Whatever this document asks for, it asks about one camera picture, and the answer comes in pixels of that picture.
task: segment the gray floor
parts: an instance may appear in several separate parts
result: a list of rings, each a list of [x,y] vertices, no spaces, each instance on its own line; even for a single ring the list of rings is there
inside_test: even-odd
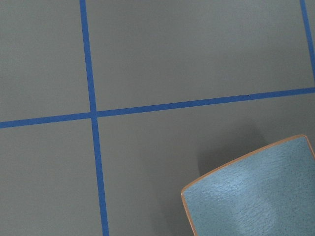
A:
[[[87,13],[99,111],[314,87],[298,0]],[[79,1],[2,1],[0,21],[0,122],[89,112]],[[292,135],[315,146],[314,107],[306,94],[99,118],[110,236],[191,236],[181,189]],[[0,235],[102,235],[89,119],[0,129],[0,143]]]

